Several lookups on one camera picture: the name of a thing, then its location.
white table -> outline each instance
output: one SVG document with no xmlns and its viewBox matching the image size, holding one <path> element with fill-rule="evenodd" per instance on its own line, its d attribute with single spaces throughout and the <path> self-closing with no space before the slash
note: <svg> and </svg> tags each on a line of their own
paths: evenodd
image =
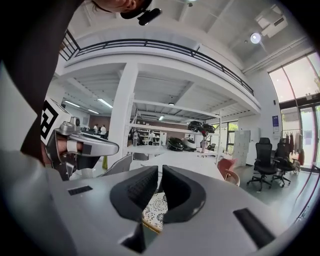
<svg viewBox="0 0 320 256">
<path fill-rule="evenodd" d="M 154 145 L 141 145 L 141 146 L 133 146 L 130 145 L 126 148 L 127 152 L 132 153 L 142 153 L 147 155 L 161 155 L 167 152 L 173 152 L 177 154 L 193 154 L 196 156 L 216 156 L 217 152 L 205 150 L 204 153 L 201 153 L 201 148 L 197 148 L 194 152 L 182 151 L 182 152 L 174 152 L 168 149 L 166 146 L 154 146 Z"/>
<path fill-rule="evenodd" d="M 215 157 L 198 157 L 193 152 L 166 152 L 141 162 L 142 166 L 158 166 L 158 171 L 162 173 L 162 165 L 186 169 L 198 174 L 206 175 L 224 181 L 220 171 L 215 165 Z"/>
</svg>

floor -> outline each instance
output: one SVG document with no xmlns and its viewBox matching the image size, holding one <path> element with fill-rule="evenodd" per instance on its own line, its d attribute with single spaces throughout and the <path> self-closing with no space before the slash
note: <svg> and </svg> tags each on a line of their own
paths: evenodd
<svg viewBox="0 0 320 256">
<path fill-rule="evenodd" d="M 312 173 L 310 179 L 305 186 L 303 192 L 297 199 L 299 193 L 301 192 L 303 186 L 305 185 L 309 173 L 300 171 L 298 174 L 293 172 L 288 172 L 285 177 L 291 180 L 290 185 L 285 182 L 284 187 L 280 187 L 280 182 L 275 180 L 272 187 L 269 189 L 269 185 L 263 184 L 262 191 L 257 192 L 260 187 L 258 182 L 250 183 L 247 186 L 247 181 L 251 180 L 254 173 L 253 166 L 238 167 L 234 170 L 240 177 L 240 187 L 246 190 L 249 194 L 259 199 L 266 205 L 273 208 L 279 215 L 279 217 L 290 226 L 293 224 L 297 217 L 300 215 L 304 206 L 306 205 L 318 179 L 318 174 Z M 271 181 L 272 175 L 267 177 L 267 181 Z M 319 195 L 320 182 L 313 194 L 313 200 Z"/>
</svg>

black slot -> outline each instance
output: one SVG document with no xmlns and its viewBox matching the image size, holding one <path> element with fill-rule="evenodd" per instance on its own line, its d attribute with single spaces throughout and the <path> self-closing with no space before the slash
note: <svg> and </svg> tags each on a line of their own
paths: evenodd
<svg viewBox="0 0 320 256">
<path fill-rule="evenodd" d="M 259 249 L 275 239 L 275 236 L 270 233 L 249 209 L 235 210 L 233 214 Z"/>
<path fill-rule="evenodd" d="M 68 192 L 70 194 L 70 196 L 74 196 L 80 193 L 84 193 L 87 191 L 92 190 L 93 188 L 90 186 L 82 186 L 82 187 L 77 187 L 77 188 L 73 188 L 73 189 L 69 189 Z"/>
</svg>

black office chair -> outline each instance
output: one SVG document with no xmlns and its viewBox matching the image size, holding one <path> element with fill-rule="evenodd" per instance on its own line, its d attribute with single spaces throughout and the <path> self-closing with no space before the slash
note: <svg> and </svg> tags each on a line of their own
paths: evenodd
<svg viewBox="0 0 320 256">
<path fill-rule="evenodd" d="M 261 177 L 252 176 L 251 180 L 249 180 L 246 184 L 247 186 L 251 182 L 260 182 L 260 189 L 257 192 L 261 192 L 262 184 L 266 183 L 269 185 L 269 189 L 271 189 L 271 183 L 267 182 L 265 179 L 267 175 L 274 175 L 277 173 L 276 163 L 278 160 L 274 160 L 273 164 L 271 163 L 271 151 L 272 144 L 270 143 L 269 138 L 260 138 L 260 141 L 255 144 L 256 148 L 256 159 L 254 163 L 254 170 L 258 171 Z"/>
<path fill-rule="evenodd" d="M 273 175 L 271 183 L 275 180 L 281 180 L 283 183 L 281 187 L 283 188 L 285 186 L 285 181 L 289 182 L 288 185 L 291 183 L 291 180 L 284 177 L 284 175 L 287 172 L 293 172 L 296 169 L 290 162 L 290 144 L 284 138 L 281 138 L 277 145 L 275 159 L 279 161 L 277 168 L 281 171 L 281 173 L 280 175 Z"/>
</svg>

person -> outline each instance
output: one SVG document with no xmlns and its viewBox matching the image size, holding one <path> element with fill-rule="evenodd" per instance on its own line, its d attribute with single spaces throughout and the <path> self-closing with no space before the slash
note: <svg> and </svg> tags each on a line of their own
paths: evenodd
<svg viewBox="0 0 320 256">
<path fill-rule="evenodd" d="M 148 141 L 149 141 L 149 145 L 152 145 L 152 142 L 154 142 L 156 138 L 156 135 L 154 134 L 154 132 L 151 130 L 148 136 Z"/>
<path fill-rule="evenodd" d="M 152 0 L 86 0 L 88 4 L 97 7 L 101 12 L 121 13 L 124 19 L 131 19 L 143 13 Z M 54 76 L 58 63 L 60 45 L 68 29 L 69 22 L 77 8 L 84 0 L 48 0 L 37 8 L 27 2 L 22 2 L 16 10 L 17 16 L 23 22 L 3 26 L 3 34 L 12 40 L 2 42 L 0 58 L 2 67 L 1 77 L 7 74 L 17 91 L 24 98 L 29 108 L 35 113 L 20 148 L 21 152 L 37 158 L 43 164 L 44 145 L 40 140 L 42 109 L 49 84 Z M 7 1 L 3 8 L 16 9 L 14 2 Z M 58 144 L 65 150 L 67 140 L 62 139 Z"/>
<path fill-rule="evenodd" d="M 101 127 L 100 131 L 101 131 L 101 135 L 105 135 L 105 134 L 106 134 L 107 129 L 106 129 L 106 127 L 105 127 L 105 125 L 104 125 L 104 124 L 102 125 L 102 127 Z"/>
<path fill-rule="evenodd" d="M 97 123 L 94 125 L 93 129 L 94 129 L 94 133 L 98 134 L 98 124 Z"/>
</svg>

